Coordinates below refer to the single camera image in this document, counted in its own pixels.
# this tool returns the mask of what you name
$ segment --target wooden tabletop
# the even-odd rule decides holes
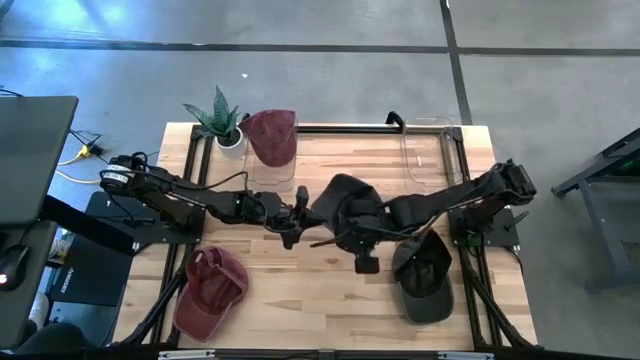
[[[181,175],[191,126],[169,123],[165,131],[158,165]],[[471,171],[477,177],[495,158],[484,126],[464,126],[464,145]],[[378,190],[383,199],[415,191],[430,193],[447,186],[440,145],[436,137],[420,135],[406,140],[409,163],[418,157],[420,166],[403,170],[398,135],[299,134],[295,176],[278,185],[252,183],[256,190],[277,191],[288,203],[295,189],[306,185],[313,201],[338,173],[360,178]],[[192,181],[198,177],[202,146],[198,149]],[[211,156],[208,184],[241,170],[253,168],[251,157],[227,160],[215,151]],[[286,174],[279,174],[286,179]],[[241,189],[239,179],[220,187]],[[449,243],[446,216],[435,229]],[[449,276],[455,298],[453,314],[433,325],[409,324],[397,302],[397,286],[392,281],[393,243],[376,247],[381,271],[358,275],[353,255],[335,246],[309,248],[314,241],[329,239],[326,229],[304,233],[293,250],[285,250],[278,235],[248,225],[224,225],[208,218],[201,246],[221,246],[231,251],[249,272],[250,288],[244,301],[208,343],[180,337],[181,348],[328,348],[387,350],[468,350],[472,348],[466,299],[457,252],[449,251],[453,263]],[[133,260],[114,340],[129,335],[156,301],[162,279],[166,245],[152,245]],[[488,248],[487,262],[496,302],[520,333],[535,343],[536,337],[520,268],[504,249]],[[489,341],[484,306],[476,296],[483,334]],[[168,306],[163,339],[173,318],[174,299]]]

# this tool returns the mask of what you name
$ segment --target baseball cap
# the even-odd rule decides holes
[[[453,292],[447,272],[451,255],[434,230],[400,244],[391,263],[407,319],[419,325],[448,318]]]
[[[263,110],[240,122],[251,147],[262,163],[270,167],[287,165],[296,155],[298,138],[296,112]]]
[[[244,298],[249,276],[230,252],[215,246],[195,250],[186,273],[187,285],[178,297],[173,324],[191,338],[205,342]]]

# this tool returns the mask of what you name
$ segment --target potted plant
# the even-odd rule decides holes
[[[230,159],[242,157],[247,150],[247,142],[242,130],[237,127],[238,107],[229,112],[229,104],[220,88],[216,86],[213,100],[213,114],[209,114],[191,104],[182,104],[204,127],[201,135],[214,136],[216,145],[224,156]]]

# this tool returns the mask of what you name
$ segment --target black baseball cap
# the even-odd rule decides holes
[[[393,277],[407,319],[433,324],[453,312],[453,291],[447,272],[451,255],[434,230],[404,241],[393,254]]]

